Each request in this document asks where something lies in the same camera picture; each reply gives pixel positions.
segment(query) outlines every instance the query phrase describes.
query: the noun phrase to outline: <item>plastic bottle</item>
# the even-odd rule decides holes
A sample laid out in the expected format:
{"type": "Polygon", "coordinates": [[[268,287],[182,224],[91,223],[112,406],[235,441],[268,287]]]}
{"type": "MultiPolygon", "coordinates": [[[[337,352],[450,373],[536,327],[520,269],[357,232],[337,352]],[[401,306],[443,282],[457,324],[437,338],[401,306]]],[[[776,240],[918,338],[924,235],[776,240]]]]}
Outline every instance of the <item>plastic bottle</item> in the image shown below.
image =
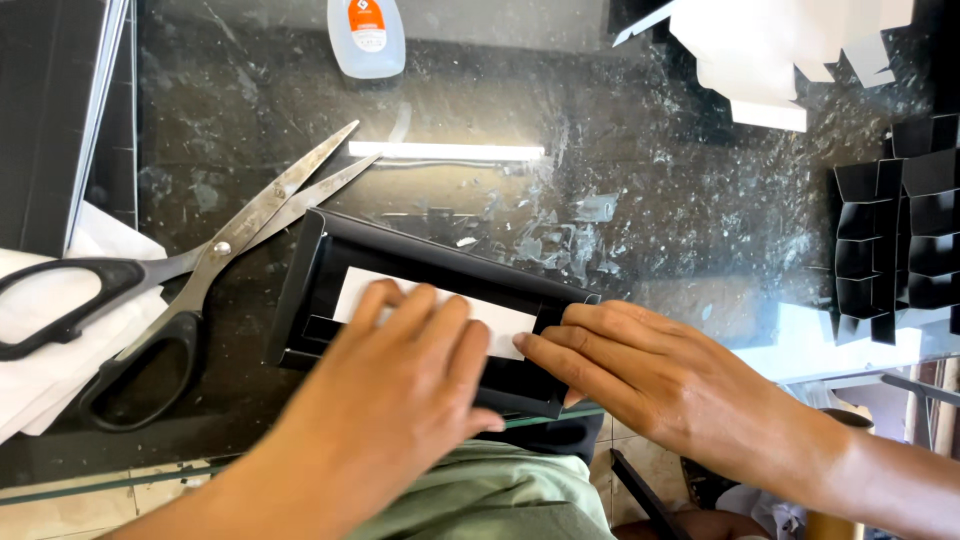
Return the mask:
{"type": "Polygon", "coordinates": [[[340,69],[356,79],[382,79],[403,71],[403,22],[395,0],[328,0],[326,24],[340,69]]]}

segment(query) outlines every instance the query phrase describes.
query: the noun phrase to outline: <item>orange label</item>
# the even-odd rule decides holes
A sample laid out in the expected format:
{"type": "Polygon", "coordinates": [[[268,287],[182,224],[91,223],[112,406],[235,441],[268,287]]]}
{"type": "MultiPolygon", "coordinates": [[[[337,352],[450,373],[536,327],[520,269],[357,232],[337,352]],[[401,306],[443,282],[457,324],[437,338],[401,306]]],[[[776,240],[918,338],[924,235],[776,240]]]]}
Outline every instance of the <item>orange label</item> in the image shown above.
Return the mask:
{"type": "Polygon", "coordinates": [[[362,30],[386,30],[383,24],[383,12],[376,0],[350,0],[347,7],[352,32],[362,30]]]}

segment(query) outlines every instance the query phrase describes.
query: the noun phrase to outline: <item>black cardboard stack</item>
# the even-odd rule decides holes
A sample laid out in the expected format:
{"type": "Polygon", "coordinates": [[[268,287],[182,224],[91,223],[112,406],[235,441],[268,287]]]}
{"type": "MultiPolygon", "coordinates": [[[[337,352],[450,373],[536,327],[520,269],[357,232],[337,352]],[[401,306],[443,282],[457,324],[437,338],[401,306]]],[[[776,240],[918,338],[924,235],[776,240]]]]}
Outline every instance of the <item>black cardboard stack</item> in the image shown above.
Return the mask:
{"type": "Polygon", "coordinates": [[[894,159],[834,169],[838,341],[869,320],[874,341],[895,345],[907,307],[953,307],[950,331],[960,333],[957,128],[956,114],[897,124],[894,159]]]}

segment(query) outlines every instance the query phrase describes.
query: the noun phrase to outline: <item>scissor blade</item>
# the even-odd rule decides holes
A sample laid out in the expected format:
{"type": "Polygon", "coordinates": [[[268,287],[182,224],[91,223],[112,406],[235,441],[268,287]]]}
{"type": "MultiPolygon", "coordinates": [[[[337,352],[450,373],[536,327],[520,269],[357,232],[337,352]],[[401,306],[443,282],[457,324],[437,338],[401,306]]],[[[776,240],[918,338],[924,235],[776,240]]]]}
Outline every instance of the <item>scissor blade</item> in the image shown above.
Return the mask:
{"type": "Polygon", "coordinates": [[[300,158],[234,215],[210,239],[209,246],[197,262],[196,270],[168,310],[177,308],[201,311],[204,307],[206,291],[217,274],[243,252],[251,239],[263,229],[276,211],[286,204],[359,123],[357,120],[350,122],[344,129],[300,158]]]}
{"type": "Polygon", "coordinates": [[[246,252],[303,217],[307,209],[329,199],[341,187],[349,184],[360,173],[367,170],[367,167],[374,161],[379,160],[382,155],[382,152],[378,152],[364,160],[357,161],[346,169],[324,178],[291,197],[287,204],[283,205],[283,208],[278,210],[274,217],[270,218],[270,221],[263,226],[263,229],[253,237],[253,240],[247,244],[243,251],[246,252]]]}

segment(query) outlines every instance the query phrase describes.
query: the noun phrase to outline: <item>person's right hand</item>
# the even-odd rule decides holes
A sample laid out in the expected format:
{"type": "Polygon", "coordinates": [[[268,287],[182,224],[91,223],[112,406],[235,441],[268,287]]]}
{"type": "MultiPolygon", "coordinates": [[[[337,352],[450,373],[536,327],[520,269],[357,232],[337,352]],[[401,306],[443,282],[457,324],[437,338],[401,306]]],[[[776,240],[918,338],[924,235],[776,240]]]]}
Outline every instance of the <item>person's right hand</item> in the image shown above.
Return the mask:
{"type": "Polygon", "coordinates": [[[699,331],[626,302],[571,305],[561,326],[515,343],[638,434],[785,498],[815,489],[807,472],[849,435],[699,331]]]}

